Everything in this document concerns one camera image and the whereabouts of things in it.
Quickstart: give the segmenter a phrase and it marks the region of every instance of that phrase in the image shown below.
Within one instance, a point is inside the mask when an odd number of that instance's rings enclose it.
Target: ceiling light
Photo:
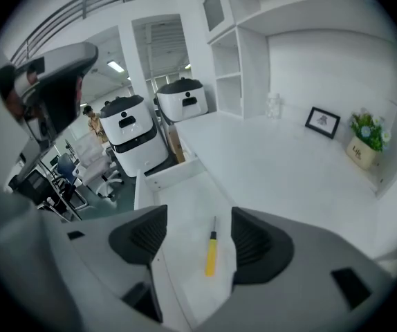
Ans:
[[[119,72],[119,73],[123,73],[124,69],[117,64],[116,62],[108,62],[107,63],[111,68],[113,68],[115,71]]]

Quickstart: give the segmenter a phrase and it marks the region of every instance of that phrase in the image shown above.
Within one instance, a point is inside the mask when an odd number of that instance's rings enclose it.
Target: ceiling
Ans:
[[[184,70],[189,64],[185,36],[179,15],[142,19],[133,24],[142,71],[145,79],[169,75]],[[131,86],[124,61],[118,28],[112,27],[87,42],[99,49],[99,57],[82,84],[82,103],[90,103],[123,86]],[[125,72],[118,73],[110,66],[117,62]]]
[[[86,41],[98,47],[99,57],[83,79],[82,103],[92,102],[120,87],[130,86],[117,26],[104,30]],[[125,72],[118,73],[108,66],[107,63],[111,60],[123,67]]]
[[[179,15],[134,24],[138,54],[145,79],[176,73],[189,64]]]

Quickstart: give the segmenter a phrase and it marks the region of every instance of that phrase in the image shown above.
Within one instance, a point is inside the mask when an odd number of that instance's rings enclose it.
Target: yellow screwdriver handle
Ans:
[[[210,239],[210,247],[207,251],[206,257],[206,277],[212,277],[215,273],[215,263],[217,259],[217,240]]]

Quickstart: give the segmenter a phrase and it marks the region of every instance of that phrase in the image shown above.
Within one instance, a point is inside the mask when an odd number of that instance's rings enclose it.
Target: desk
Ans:
[[[288,120],[221,112],[176,128],[236,205],[325,228],[375,256],[378,200],[336,140]]]

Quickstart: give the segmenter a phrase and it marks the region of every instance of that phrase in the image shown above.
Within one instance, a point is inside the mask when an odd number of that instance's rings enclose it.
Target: railing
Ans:
[[[14,65],[19,65],[31,58],[47,41],[58,32],[81,19],[93,11],[113,3],[125,3],[130,0],[71,0],[55,11],[50,17],[43,21],[25,42],[16,50],[11,58]]]

